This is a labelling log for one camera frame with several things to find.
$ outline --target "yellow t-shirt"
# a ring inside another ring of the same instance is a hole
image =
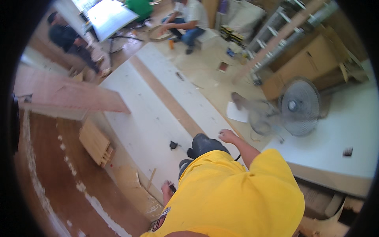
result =
[[[154,231],[141,237],[290,237],[303,213],[304,196],[277,150],[258,155],[247,172],[226,152],[211,151],[186,168]]]

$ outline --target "man in white shirt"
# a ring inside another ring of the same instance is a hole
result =
[[[208,28],[208,16],[204,6],[198,0],[177,0],[174,13],[162,20],[161,33],[170,30],[176,38],[172,38],[174,42],[183,41],[188,45],[186,54],[193,52],[195,39],[205,32]],[[178,29],[186,30],[182,35]]]

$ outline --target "cardboard box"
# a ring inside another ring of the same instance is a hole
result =
[[[318,35],[309,45],[282,66],[272,77],[265,80],[261,86],[267,100],[278,98],[286,83],[295,76],[304,76],[310,81],[326,75],[328,72],[339,68],[339,63],[347,60],[347,52],[341,40],[332,28],[326,28],[323,34]],[[340,78],[327,81],[327,85],[318,83],[320,87],[326,87],[340,83]]]

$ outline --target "wooden floor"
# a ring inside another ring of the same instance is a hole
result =
[[[29,207],[46,234],[139,236],[147,231],[150,221],[79,142],[79,121],[34,113],[24,117],[15,160],[17,174]]]

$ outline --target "black cable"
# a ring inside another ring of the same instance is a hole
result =
[[[235,159],[234,161],[237,161],[240,157],[241,157],[241,153],[239,154],[239,156],[237,157],[237,159]]]

